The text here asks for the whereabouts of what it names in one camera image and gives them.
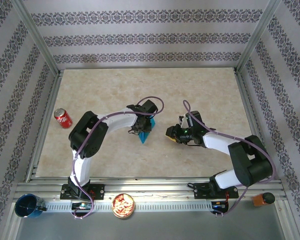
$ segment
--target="blue cup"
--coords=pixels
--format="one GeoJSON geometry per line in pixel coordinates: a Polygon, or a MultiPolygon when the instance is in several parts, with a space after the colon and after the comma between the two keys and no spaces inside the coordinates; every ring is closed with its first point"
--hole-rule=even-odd
{"type": "Polygon", "coordinates": [[[47,211],[45,201],[33,194],[25,194],[16,201],[14,212],[22,218],[35,218],[47,211]]]}

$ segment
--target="gray floor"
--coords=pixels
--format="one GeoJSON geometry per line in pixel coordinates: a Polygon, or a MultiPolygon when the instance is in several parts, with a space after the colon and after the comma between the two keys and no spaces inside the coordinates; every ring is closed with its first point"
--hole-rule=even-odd
{"type": "Polygon", "coordinates": [[[70,213],[46,213],[21,221],[18,240],[281,240],[274,205],[241,202],[225,217],[210,212],[139,212],[126,220],[112,213],[74,219],[70,213]]]}

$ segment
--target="striped wall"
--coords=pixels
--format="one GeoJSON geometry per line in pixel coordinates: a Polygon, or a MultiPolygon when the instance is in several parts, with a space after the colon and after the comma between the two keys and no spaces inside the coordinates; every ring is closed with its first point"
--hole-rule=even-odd
{"type": "Polygon", "coordinates": [[[242,78],[300,232],[300,1],[280,3],[242,78]]]}
{"type": "Polygon", "coordinates": [[[9,1],[0,0],[0,236],[27,166],[54,77],[9,1]]]}
{"type": "Polygon", "coordinates": [[[27,0],[60,69],[235,67],[268,0],[27,0]]]}

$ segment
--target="red soda can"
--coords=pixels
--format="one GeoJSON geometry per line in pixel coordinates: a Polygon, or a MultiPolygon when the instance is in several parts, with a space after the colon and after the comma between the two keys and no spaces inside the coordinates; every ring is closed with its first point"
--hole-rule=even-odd
{"type": "Polygon", "coordinates": [[[64,110],[63,108],[58,108],[54,111],[53,115],[56,121],[61,125],[61,127],[63,127],[64,129],[71,127],[72,120],[66,110],[64,110]]]}

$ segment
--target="beige tile surface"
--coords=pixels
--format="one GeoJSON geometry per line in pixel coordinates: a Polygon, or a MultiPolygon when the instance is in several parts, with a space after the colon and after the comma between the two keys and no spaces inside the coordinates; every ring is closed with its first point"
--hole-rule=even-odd
{"type": "Polygon", "coordinates": [[[232,168],[230,157],[221,152],[165,137],[186,112],[183,99],[208,127],[241,137],[251,134],[232,68],[81,69],[64,71],[54,109],[66,109],[73,125],[62,129],[51,117],[36,176],[70,175],[68,135],[86,111],[112,113],[146,96],[162,98],[165,109],[155,117],[145,144],[127,133],[130,128],[106,135],[93,157],[92,177],[209,177],[232,168]]]}

